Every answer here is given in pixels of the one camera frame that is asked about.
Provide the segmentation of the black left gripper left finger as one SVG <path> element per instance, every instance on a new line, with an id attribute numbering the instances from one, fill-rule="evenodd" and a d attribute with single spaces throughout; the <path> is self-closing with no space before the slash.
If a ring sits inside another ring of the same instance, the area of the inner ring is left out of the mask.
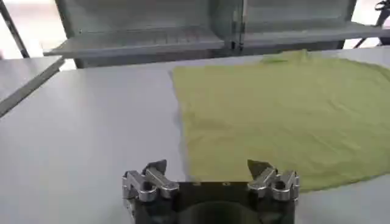
<path id="1" fill-rule="evenodd" d="M 167 160 L 151 162 L 139 173 L 128 170 L 122 176 L 122 198 L 152 202 L 158 197 L 172 199 L 180 190 L 178 182 L 165 177 Z"/>

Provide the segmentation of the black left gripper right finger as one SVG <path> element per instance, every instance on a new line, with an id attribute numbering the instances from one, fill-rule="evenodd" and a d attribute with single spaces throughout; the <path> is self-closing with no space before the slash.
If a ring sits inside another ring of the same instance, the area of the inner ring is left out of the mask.
<path id="1" fill-rule="evenodd" d="M 297 201 L 299 197 L 299 176 L 294 170 L 280 173 L 265 161 L 248 159 L 247 166 L 253 180 L 248 182 L 248 190 L 258 198 L 270 197 L 277 201 Z"/>

